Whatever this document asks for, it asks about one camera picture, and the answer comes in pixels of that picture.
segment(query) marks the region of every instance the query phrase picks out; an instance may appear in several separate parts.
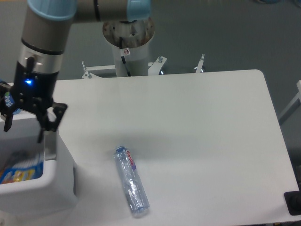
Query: white plastic bin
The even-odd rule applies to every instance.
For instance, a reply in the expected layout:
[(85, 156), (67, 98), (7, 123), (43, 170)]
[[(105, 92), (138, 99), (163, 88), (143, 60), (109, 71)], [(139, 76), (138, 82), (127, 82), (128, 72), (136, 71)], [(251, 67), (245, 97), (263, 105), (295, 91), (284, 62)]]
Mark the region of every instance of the white plastic bin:
[(16, 214), (43, 214), (74, 207), (76, 164), (59, 133), (45, 135), (37, 144), (40, 130), (35, 115), (21, 112), (12, 128), (4, 132), (0, 119), (0, 169), (15, 151), (44, 151), (44, 170), (38, 179), (0, 185), (0, 210)]

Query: gray floor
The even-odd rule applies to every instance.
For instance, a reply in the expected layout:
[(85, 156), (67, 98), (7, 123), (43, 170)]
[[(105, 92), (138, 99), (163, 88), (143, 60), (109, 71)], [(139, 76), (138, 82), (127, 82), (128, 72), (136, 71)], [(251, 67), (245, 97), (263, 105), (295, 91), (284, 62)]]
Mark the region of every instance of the gray floor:
[[(12, 81), (26, 4), (0, 3), (0, 77)], [(153, 0), (156, 25), (150, 60), (168, 58), (167, 73), (190, 73), (205, 53), (207, 72), (263, 71), (279, 114), (301, 80), (301, 8), (293, 0), (262, 5), (253, 0)], [(112, 65), (102, 24), (71, 28), (60, 79), (78, 79), (86, 66)], [(295, 164), (301, 165), (301, 108), (282, 126)]]

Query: white table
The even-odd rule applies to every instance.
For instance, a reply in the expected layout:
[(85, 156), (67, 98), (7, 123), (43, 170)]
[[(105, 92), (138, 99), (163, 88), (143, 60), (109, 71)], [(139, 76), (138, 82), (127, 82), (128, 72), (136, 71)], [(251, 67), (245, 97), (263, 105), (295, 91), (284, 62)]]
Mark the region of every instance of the white table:
[[(78, 164), (79, 203), (20, 225), (234, 226), (301, 220), (269, 91), (257, 70), (58, 81), (60, 134)], [(150, 202), (131, 216), (115, 162), (130, 148)]]

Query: robotic arm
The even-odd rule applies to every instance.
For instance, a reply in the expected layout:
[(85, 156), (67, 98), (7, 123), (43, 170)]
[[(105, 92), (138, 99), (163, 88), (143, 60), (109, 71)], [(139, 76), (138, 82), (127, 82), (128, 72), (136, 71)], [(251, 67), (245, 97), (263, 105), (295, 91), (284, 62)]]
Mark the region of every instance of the robotic arm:
[[(67, 105), (54, 102), (52, 95), (73, 22), (146, 19), (150, 8), (150, 0), (28, 0), (14, 85), (0, 81), (4, 131), (11, 128), (13, 112), (18, 108), (37, 116), (41, 126), (39, 143), (44, 131), (57, 130)], [(7, 93), (12, 98), (10, 106), (4, 100)], [(48, 118), (50, 107), (55, 121)]]

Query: plastic water bottle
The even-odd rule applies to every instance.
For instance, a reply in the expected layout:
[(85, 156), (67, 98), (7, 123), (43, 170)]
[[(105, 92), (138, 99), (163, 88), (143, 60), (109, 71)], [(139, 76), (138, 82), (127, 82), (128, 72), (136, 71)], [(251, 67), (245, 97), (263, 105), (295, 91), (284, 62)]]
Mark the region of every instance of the plastic water bottle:
[[(0, 82), (2, 82), (2, 83), (4, 83), (4, 84), (7, 85), (7, 83), (6, 83), (5, 81), (2, 81), (1, 79), (0, 79)], [(5, 105), (6, 105), (7, 107), (10, 107), (11, 105), (13, 105), (13, 104), (15, 103), (13, 97), (11, 96), (11, 94), (10, 94), (9, 92), (6, 92), (6, 93), (5, 93), (4, 99), (5, 99)], [(21, 112), (21, 109), (20, 109), (20, 108), (17, 108), (17, 109), (13, 112), (13, 114), (19, 114), (20, 112)]]
[(116, 149), (114, 158), (131, 212), (134, 217), (141, 217), (147, 213), (150, 204), (131, 153), (120, 146)]

